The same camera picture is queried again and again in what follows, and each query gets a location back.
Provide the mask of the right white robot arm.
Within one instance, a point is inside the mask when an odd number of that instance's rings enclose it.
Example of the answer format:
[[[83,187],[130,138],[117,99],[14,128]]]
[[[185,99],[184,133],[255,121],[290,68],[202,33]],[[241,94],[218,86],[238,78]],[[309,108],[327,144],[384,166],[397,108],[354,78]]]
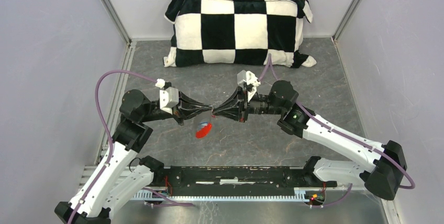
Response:
[[[402,180],[410,180],[402,146],[390,140],[372,141],[346,131],[302,106],[298,92],[289,81],[276,81],[267,95],[254,93],[252,85],[239,85],[236,91],[213,110],[215,116],[245,122],[250,114],[280,115],[277,125],[285,133],[321,144],[348,158],[332,161],[313,158],[302,172],[306,185],[337,182],[364,186],[373,195],[394,200]]]

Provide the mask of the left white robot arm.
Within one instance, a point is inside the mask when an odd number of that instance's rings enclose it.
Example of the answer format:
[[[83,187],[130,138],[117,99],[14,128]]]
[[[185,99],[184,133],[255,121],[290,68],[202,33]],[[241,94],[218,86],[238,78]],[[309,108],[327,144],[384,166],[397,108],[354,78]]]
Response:
[[[54,212],[63,223],[111,223],[120,209],[144,186],[164,181],[161,164],[151,158],[141,163],[120,183],[118,178],[151,136],[145,122],[173,118],[179,125],[213,107],[189,98],[177,88],[160,91],[150,101],[142,91],[127,91],[120,106],[120,123],[110,137],[105,156],[79,192],[69,202],[61,201]]]

